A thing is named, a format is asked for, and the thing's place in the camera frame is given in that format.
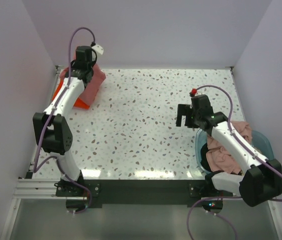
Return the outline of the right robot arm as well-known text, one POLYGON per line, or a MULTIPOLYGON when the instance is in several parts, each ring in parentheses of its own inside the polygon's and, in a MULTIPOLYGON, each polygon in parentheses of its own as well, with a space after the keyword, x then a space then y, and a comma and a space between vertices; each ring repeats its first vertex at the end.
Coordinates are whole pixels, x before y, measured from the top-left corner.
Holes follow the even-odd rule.
POLYGON ((177 106, 176 126, 201 129, 218 141, 239 164, 242 175, 224 170, 212 171, 205 176, 204 192, 211 197, 227 191, 242 197, 250 207, 282 194, 282 165, 269 160, 253 148, 228 121, 222 112, 214 112, 207 95, 191 97, 191 104, 177 106))

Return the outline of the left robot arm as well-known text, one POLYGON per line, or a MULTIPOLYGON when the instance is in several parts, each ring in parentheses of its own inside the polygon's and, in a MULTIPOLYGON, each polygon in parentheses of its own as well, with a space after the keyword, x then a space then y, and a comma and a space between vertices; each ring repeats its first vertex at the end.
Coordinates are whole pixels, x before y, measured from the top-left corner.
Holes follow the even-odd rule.
POLYGON ((91 46, 78 46, 59 92, 43 112, 35 113, 32 118, 37 144, 33 172, 54 159, 61 179, 68 182, 67 191, 73 196, 80 196, 85 184, 78 180, 81 171, 72 156, 73 135, 66 117, 91 82, 96 62, 97 52, 91 46))

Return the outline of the dusty red t shirt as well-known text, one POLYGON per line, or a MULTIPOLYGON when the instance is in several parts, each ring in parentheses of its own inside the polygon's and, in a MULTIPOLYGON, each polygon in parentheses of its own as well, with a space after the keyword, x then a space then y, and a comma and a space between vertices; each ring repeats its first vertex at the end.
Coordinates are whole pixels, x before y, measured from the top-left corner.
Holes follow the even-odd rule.
POLYGON ((93 66, 92 69, 93 69, 92 79, 88 83, 88 85, 85 88, 85 90, 83 91, 83 93, 78 97, 85 104, 87 104, 89 106, 91 106, 93 104, 101 84, 106 79, 106 74, 100 69, 100 67, 97 63, 93 66))

